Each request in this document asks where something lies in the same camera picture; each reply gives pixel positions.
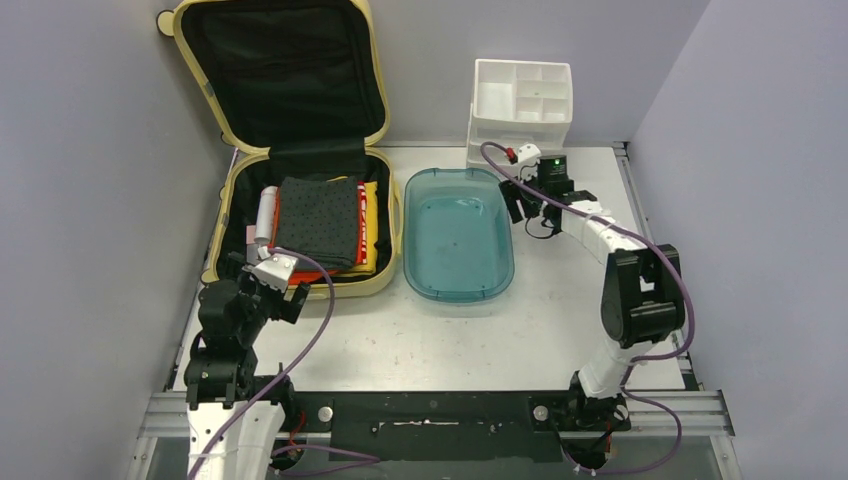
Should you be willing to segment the teal transparent plastic tray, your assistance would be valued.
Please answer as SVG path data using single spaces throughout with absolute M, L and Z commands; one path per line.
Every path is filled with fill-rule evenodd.
M 409 286 L 442 303 L 502 294 L 514 278 L 511 220 L 499 179 L 477 168 L 429 168 L 404 193 L 403 262 Z

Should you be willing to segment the yellow hard-shell suitcase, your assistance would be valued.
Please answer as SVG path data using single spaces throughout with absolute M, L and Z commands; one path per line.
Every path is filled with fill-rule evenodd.
M 242 157 L 220 190 L 201 279 L 238 273 L 259 195 L 287 177 L 354 177 L 376 186 L 376 267 L 314 283 L 325 299 L 372 295 L 392 280 L 403 214 L 390 159 L 378 148 L 390 109 L 373 15 L 365 1 L 183 1 L 156 18 Z

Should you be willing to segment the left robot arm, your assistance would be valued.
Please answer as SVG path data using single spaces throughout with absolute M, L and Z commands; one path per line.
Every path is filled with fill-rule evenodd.
M 278 433 L 303 424 L 290 378 L 256 375 L 253 344 L 267 321 L 295 323 L 309 291 L 300 284 L 286 297 L 248 273 L 201 289 L 184 372 L 189 478 L 263 479 Z

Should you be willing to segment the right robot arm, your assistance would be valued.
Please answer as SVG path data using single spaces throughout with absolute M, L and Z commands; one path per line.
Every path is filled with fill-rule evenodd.
M 572 377 L 562 424 L 609 429 L 627 423 L 625 390 L 635 367 L 683 328 L 691 300 L 678 251 L 618 225 L 597 197 L 575 188 L 562 157 L 542 157 L 529 178 L 499 184 L 513 222 L 542 217 L 553 234 L 579 241 L 604 267 L 600 301 L 605 337 Z

